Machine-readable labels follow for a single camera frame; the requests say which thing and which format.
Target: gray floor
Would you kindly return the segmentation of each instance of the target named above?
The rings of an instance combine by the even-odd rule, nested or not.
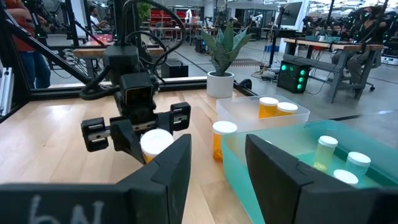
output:
[[[56,36],[49,38],[49,44],[68,45],[71,42],[66,40],[65,37]],[[241,49],[238,58],[251,58],[257,61],[268,62],[269,54],[264,54],[263,52],[265,44],[265,41],[248,43]],[[328,52],[324,53],[321,60],[330,61],[332,55]],[[275,55],[274,65],[279,66],[282,56],[282,54]],[[171,53],[169,58],[177,58],[187,64],[189,66],[189,76],[206,76],[207,72],[214,70],[210,62],[210,57],[196,53],[194,46],[189,46],[188,44]],[[375,85],[376,90],[374,92],[368,91],[367,87],[361,99],[355,100],[352,91],[340,90],[333,104],[329,104],[326,101],[326,96],[330,89],[328,84],[323,85],[322,82],[310,80],[307,84],[307,91],[310,93],[319,92],[318,94],[292,94],[286,90],[277,88],[276,83],[263,82],[258,78],[251,77],[256,70],[258,70],[258,67],[252,66],[231,67],[228,71],[235,74],[238,82],[245,78],[250,78],[253,84],[252,90],[258,95],[278,94],[306,107],[311,111],[310,121],[363,115],[359,118],[347,119],[342,122],[361,130],[372,138],[378,139],[391,147],[398,148],[398,100],[396,98],[398,96],[398,66],[382,65],[379,68],[371,70],[368,81]],[[52,84],[79,82],[63,70],[57,70],[56,73],[52,72]],[[315,75],[320,78],[326,78],[329,73],[317,71]],[[385,114],[375,114],[378,111],[384,111]]]

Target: workbench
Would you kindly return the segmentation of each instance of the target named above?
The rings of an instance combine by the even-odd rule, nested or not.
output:
[[[234,90],[233,97],[243,96]],[[222,163],[212,157],[212,124],[217,121],[216,98],[206,90],[163,92],[155,95],[156,112],[168,111],[182,101],[191,107],[188,129],[192,135],[192,168],[183,222],[251,223],[229,186]],[[98,152],[87,152],[80,130],[84,119],[119,116],[112,96],[31,101],[0,124],[0,183],[116,183],[142,165],[113,142]]]
[[[151,55],[153,57],[159,57],[164,53],[164,50],[162,47],[156,47],[156,48],[151,47],[151,45],[154,45],[154,44],[150,41],[148,36],[141,35],[141,39],[148,46],[147,50],[149,52],[149,55]],[[114,44],[114,42],[107,42],[107,41],[104,41],[103,43],[106,45]],[[83,44],[83,46],[99,46],[99,43],[97,43],[95,40],[91,40],[91,41]],[[81,58],[85,61],[87,74],[90,78],[95,77],[93,60],[101,58],[102,55],[104,54],[105,49],[106,48],[75,49],[75,50],[73,50],[73,54],[75,57]]]
[[[360,84],[348,84],[344,83],[341,81],[341,78],[343,77],[343,71],[346,66],[347,60],[348,60],[348,54],[349,52],[359,52],[362,50],[362,46],[358,44],[352,44],[349,42],[339,42],[337,44],[331,44],[328,42],[319,42],[319,41],[311,41],[311,40],[299,40],[299,39],[284,39],[285,42],[287,43],[286,49],[285,49],[285,54],[284,54],[284,60],[287,61],[295,61],[298,63],[304,63],[307,65],[311,65],[313,68],[324,70],[327,72],[334,73],[334,78],[330,80],[322,80],[317,77],[310,76],[310,78],[321,81],[321,82],[326,82],[331,85],[330,88],[330,93],[328,96],[328,101],[330,103],[333,102],[335,99],[336,93],[338,90],[354,90],[355,91],[355,98],[360,99],[363,90],[366,87],[366,80],[368,79],[370,70],[372,69],[372,65],[374,63],[374,59],[376,56],[376,52],[380,52],[383,49],[383,45],[378,45],[378,44],[368,44],[364,50],[369,50],[369,57],[366,61],[365,68],[362,71],[362,77],[360,80]],[[298,44],[301,45],[307,45],[308,46],[308,52],[306,57],[299,57],[295,56],[295,49]],[[327,62],[321,62],[319,60],[313,60],[311,59],[312,56],[312,51],[313,47],[324,47],[324,48],[332,48],[336,50],[341,50],[342,54],[340,56],[340,59],[337,63],[337,65]]]

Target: white cap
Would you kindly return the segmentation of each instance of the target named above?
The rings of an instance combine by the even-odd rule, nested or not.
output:
[[[337,169],[333,172],[333,176],[336,179],[339,179],[343,181],[346,184],[357,184],[358,183],[358,178],[351,172],[348,172],[347,170],[341,170]]]
[[[261,97],[260,98],[260,104],[262,104],[262,105],[276,106],[278,103],[279,103],[279,101],[272,97]]]
[[[294,113],[298,110],[298,106],[293,103],[282,102],[277,105],[278,110],[286,113]]]
[[[338,144],[337,139],[330,137],[330,136],[320,136],[318,139],[319,144],[322,144],[326,147],[335,148]]]
[[[356,164],[359,166],[368,166],[371,163],[371,158],[369,158],[367,155],[364,155],[360,152],[348,153],[347,160],[349,160],[353,164]]]
[[[217,121],[213,124],[213,131],[216,134],[230,134],[238,130],[236,124],[229,121]]]
[[[174,142],[173,136],[166,130],[153,129],[141,137],[141,149],[150,156],[157,156]]]

